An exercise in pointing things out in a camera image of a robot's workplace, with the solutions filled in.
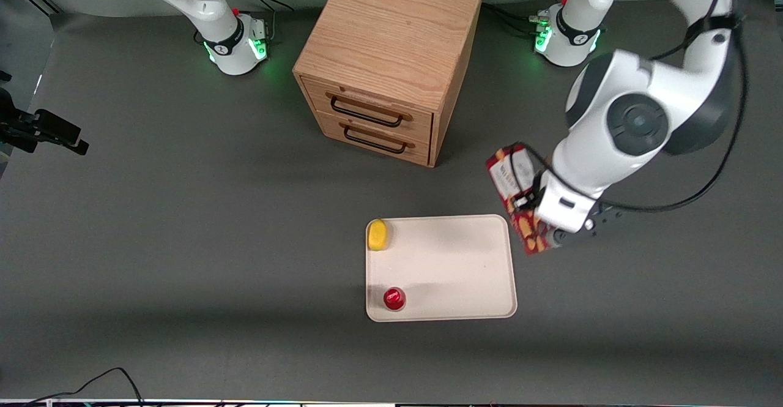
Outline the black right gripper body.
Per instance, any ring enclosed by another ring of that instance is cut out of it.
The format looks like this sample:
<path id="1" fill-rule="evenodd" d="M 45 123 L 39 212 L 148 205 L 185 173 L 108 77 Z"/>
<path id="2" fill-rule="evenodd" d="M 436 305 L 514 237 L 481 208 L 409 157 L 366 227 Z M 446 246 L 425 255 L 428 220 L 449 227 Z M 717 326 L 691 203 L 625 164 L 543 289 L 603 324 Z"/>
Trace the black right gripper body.
<path id="1" fill-rule="evenodd" d="M 11 95 L 1 89 L 1 137 L 2 142 L 27 153 L 37 147 L 38 113 L 28 113 L 17 108 Z"/>

